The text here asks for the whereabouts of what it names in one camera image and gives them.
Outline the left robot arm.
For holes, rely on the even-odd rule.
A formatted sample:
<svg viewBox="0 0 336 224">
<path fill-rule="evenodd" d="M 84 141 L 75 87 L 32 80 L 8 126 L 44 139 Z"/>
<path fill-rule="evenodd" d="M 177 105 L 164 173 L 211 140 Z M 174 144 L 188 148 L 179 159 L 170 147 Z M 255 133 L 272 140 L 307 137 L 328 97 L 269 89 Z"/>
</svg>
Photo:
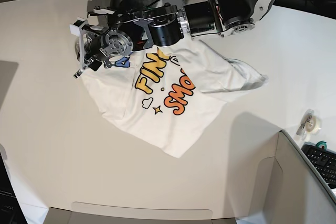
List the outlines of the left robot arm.
<svg viewBox="0 0 336 224">
<path fill-rule="evenodd" d="M 75 44 L 79 78 L 100 67 L 127 67 L 132 53 L 153 46 L 170 46 L 189 35 L 193 39 L 226 37 L 252 30 L 275 0 L 111 0 L 95 7 L 88 16 L 104 16 L 105 26 L 78 18 L 70 25 Z"/>
</svg>

